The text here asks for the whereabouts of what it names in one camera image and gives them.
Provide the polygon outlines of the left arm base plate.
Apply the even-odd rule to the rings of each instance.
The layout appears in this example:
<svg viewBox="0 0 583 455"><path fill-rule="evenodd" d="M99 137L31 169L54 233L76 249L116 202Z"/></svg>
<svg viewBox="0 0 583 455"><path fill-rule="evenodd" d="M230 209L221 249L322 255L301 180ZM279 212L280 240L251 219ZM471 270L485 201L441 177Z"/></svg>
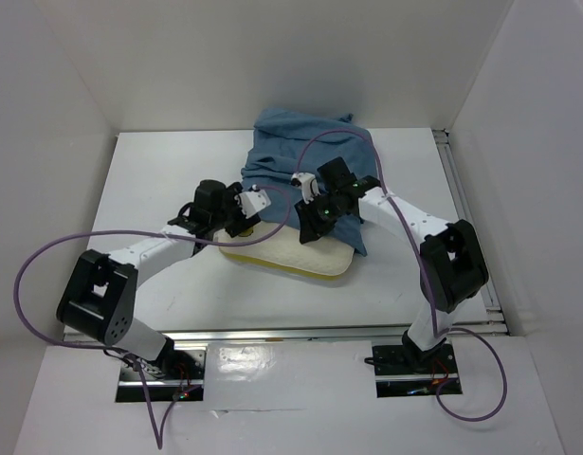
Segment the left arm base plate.
<svg viewBox="0 0 583 455"><path fill-rule="evenodd" d="M182 364L177 363L168 373L163 373L143 359L139 360L152 402L171 402L174 398L180 402L203 400L207 349L191 346L184 350L184 353L187 359ZM120 365L115 401L117 403L145 402L140 373L134 366L125 362Z"/></svg>

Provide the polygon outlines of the aluminium front rail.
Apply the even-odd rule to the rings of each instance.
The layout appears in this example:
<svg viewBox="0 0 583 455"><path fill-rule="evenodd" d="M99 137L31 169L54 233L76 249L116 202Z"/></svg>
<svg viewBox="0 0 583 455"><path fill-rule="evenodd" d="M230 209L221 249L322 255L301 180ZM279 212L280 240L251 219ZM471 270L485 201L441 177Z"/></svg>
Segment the aluminium front rail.
<svg viewBox="0 0 583 455"><path fill-rule="evenodd" d="M506 336L509 334L506 324L502 321L465 324L462 326L472 332L486 336ZM316 327L292 329L250 329L250 330L212 330L212 331L172 331L165 332L167 337L177 341L236 341L236 340L267 340L271 338L282 340L300 339L337 339L337 338L378 338L401 337L405 326L346 326L346 327ZM92 342L88 336L78 332L64 333L65 341Z"/></svg>

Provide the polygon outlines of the aluminium right side rail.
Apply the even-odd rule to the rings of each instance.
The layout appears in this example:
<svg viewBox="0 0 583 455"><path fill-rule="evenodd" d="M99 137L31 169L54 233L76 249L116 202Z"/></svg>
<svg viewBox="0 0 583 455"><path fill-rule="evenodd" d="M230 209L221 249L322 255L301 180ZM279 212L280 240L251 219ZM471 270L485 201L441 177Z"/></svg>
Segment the aluminium right side rail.
<svg viewBox="0 0 583 455"><path fill-rule="evenodd" d="M445 129L432 129L431 132L444 168L447 184L449 185L455 208L461 218L466 219L470 223L474 223L465 188L461 181L456 161L452 153L449 131ZM481 295L483 296L484 308L487 314L487 322L483 322L483 325L488 326L488 329L481 329L481 332L484 335L492 337L509 336L510 332L505 320L505 315L500 306L498 293L495 284L493 283L493 277L489 278L488 283L481 291Z"/></svg>

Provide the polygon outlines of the blue pillowcase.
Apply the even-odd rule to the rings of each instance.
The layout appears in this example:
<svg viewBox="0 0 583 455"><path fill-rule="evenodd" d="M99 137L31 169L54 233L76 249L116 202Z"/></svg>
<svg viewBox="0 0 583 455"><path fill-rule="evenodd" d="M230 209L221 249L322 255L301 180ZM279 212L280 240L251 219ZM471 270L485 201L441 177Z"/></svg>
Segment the blue pillowcase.
<svg viewBox="0 0 583 455"><path fill-rule="evenodd" d="M287 207L288 201L301 200L301 191L291 184L294 171L317 174L318 167L340 156L356 177L376 177L372 141L368 130L353 125L351 114L323 118L266 108L254 122L241 183L246 189L268 187L271 206L260 213L263 221L278 224L288 215L286 224L298 229L298 215Z"/></svg>

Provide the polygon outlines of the cream quilted pillow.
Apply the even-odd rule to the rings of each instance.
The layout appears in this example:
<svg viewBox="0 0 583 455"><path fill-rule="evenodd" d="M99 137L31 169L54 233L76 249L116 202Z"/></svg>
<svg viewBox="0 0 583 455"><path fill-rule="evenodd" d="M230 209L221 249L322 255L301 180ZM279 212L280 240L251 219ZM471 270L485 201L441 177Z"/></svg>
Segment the cream quilted pillow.
<svg viewBox="0 0 583 455"><path fill-rule="evenodd" d="M236 263L314 280L336 280L349 269L355 255L352 246L330 237L302 245L299 238L298 229L284 226L256 245L220 246L219 251Z"/></svg>

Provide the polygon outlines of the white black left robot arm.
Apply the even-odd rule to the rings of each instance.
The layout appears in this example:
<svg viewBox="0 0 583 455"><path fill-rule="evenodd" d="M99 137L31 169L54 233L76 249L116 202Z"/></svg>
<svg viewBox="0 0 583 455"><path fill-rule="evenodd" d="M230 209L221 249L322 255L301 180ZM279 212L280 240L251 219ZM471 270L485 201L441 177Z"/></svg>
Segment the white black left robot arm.
<svg viewBox="0 0 583 455"><path fill-rule="evenodd" d="M265 191L203 180L192 201L149 237L110 252L85 251L77 260L56 311L59 322L140 359L154 378L177 379L195 366L171 338L135 318L139 287L166 268L198 254L219 230L236 237L253 228L270 200Z"/></svg>

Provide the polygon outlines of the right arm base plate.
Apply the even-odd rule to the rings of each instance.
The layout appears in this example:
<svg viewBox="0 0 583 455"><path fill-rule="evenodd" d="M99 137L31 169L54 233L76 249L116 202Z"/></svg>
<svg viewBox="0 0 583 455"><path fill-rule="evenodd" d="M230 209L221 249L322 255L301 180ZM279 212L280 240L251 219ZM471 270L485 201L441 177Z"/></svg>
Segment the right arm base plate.
<svg viewBox="0 0 583 455"><path fill-rule="evenodd" d="M405 360L400 344L375 345L364 362L373 368L378 398L434 396L440 385L442 395L463 393L450 343L417 366Z"/></svg>

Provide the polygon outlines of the aluminium rail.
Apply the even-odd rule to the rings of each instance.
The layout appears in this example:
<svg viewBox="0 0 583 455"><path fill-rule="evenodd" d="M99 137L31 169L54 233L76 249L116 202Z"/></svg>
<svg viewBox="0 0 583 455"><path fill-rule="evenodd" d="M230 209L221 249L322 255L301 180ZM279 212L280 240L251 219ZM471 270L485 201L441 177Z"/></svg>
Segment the aluminium rail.
<svg viewBox="0 0 583 455"><path fill-rule="evenodd" d="M462 326L472 332L486 336L506 336L509 334L506 324L502 321L465 324ZM337 338L378 338L401 337L405 326L346 326L346 327L316 327L292 329L250 329L250 330L212 330L212 331L172 331L165 332L167 337L177 341L236 341L236 340L267 340L271 338L282 340L300 339L337 339ZM65 341L92 342L88 336L78 332L64 333Z"/></svg>
<svg viewBox="0 0 583 455"><path fill-rule="evenodd" d="M461 181L456 161L452 153L449 131L445 129L432 129L431 132L444 168L447 184L449 185L455 208L461 218L466 219L470 223L474 223L465 188ZM488 283L481 291L481 295L483 296L484 308L487 314L487 322L483 322L483 325L488 326L488 329L481 329L481 332L484 335L492 337L509 336L510 332L505 320L505 315L500 306L498 293L495 284L493 283L493 277L489 278Z"/></svg>

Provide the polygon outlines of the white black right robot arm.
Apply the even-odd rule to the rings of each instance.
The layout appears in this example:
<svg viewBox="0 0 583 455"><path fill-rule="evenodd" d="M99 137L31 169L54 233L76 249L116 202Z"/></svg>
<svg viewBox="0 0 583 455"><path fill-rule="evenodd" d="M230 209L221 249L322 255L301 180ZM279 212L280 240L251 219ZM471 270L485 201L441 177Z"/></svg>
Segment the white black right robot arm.
<svg viewBox="0 0 583 455"><path fill-rule="evenodd" d="M341 157L317 173L294 173L291 183L301 191L295 210L302 244L315 242L339 220L355 216L412 249L424 302L402 335L400 359L409 370L423 371L441 350L465 301L489 280L475 228L465 219L450 222L418 209L387 191L381 176L356 177Z"/></svg>

